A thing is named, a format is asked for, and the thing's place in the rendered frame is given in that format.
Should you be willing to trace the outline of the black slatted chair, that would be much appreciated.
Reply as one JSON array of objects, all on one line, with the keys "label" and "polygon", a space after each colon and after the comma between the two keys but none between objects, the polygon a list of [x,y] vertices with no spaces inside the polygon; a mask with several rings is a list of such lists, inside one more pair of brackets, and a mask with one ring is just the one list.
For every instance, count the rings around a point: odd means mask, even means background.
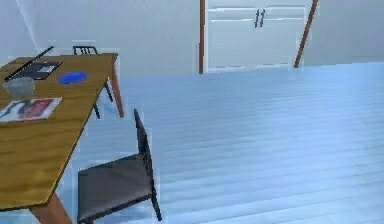
[{"label": "black slatted chair", "polygon": [[[89,54],[97,54],[97,48],[95,46],[85,46],[85,45],[76,45],[72,47],[73,54],[74,55],[89,55]],[[108,82],[105,82],[103,85],[104,89],[106,90],[109,100],[113,101],[112,93],[109,88]],[[98,110],[97,104],[93,105],[94,112],[96,114],[97,118],[100,118],[100,113]]]}]

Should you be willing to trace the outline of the brown wooden table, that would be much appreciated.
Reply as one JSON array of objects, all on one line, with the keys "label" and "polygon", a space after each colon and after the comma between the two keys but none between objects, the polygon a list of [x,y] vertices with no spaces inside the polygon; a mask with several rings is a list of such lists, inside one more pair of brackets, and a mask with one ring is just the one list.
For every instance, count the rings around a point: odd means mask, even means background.
[{"label": "brown wooden table", "polygon": [[[72,224],[56,194],[57,185],[105,82],[111,83],[124,115],[115,53],[46,56],[61,65],[35,83],[35,98],[62,98],[45,120],[0,124],[0,211],[27,208],[41,224]],[[60,84],[58,78],[84,72],[87,79]]]}]

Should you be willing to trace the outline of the dark brown chair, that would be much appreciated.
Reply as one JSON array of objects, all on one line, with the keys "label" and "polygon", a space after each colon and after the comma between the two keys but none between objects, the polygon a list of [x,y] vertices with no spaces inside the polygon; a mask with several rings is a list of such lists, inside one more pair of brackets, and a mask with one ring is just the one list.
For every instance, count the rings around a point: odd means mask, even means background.
[{"label": "dark brown chair", "polygon": [[94,221],[150,200],[162,220],[154,181],[148,135],[139,112],[134,110],[138,152],[78,172],[77,224]]}]

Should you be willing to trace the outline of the blue plate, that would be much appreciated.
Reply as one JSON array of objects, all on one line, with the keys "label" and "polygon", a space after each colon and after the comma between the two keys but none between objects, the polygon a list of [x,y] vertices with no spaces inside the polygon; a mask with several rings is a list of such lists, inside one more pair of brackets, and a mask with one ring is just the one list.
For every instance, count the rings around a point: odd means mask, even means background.
[{"label": "blue plate", "polygon": [[84,72],[70,72],[58,78],[60,84],[75,84],[87,79],[87,74]]}]

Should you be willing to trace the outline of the grey bowl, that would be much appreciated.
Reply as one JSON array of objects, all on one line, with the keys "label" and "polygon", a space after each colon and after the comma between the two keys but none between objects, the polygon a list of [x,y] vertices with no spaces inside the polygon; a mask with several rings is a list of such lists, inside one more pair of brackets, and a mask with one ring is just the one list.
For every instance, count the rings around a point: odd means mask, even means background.
[{"label": "grey bowl", "polygon": [[24,99],[33,95],[35,84],[32,78],[21,77],[5,82],[3,87],[12,97]]}]

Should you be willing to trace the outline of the black laptop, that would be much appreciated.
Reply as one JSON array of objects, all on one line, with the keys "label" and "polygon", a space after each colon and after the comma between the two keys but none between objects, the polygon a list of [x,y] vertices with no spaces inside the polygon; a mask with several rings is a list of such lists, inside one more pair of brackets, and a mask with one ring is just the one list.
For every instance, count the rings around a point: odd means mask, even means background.
[{"label": "black laptop", "polygon": [[17,70],[15,70],[13,73],[8,75],[5,78],[5,81],[9,82],[12,79],[21,77],[30,77],[33,80],[45,80],[53,71],[55,71],[61,65],[61,62],[37,62],[37,59],[41,58],[52,49],[53,46],[50,46],[43,52],[39,53],[33,59],[29,60]]}]

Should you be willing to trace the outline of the white double door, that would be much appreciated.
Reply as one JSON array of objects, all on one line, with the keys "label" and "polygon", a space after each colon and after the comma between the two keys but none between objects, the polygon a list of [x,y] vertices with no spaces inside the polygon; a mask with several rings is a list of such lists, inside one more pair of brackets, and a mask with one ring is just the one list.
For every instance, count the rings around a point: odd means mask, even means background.
[{"label": "white double door", "polygon": [[[198,72],[296,67],[318,0],[199,0]],[[258,27],[254,28],[259,9]],[[263,27],[261,12],[266,9]]]}]

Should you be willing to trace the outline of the red and white magazine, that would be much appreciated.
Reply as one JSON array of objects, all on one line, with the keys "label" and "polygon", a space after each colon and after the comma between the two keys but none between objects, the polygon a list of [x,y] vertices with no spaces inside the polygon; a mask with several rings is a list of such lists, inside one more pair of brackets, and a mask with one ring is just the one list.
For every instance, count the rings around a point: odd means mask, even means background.
[{"label": "red and white magazine", "polygon": [[47,119],[62,98],[39,98],[11,101],[0,110],[0,123],[24,122]]}]

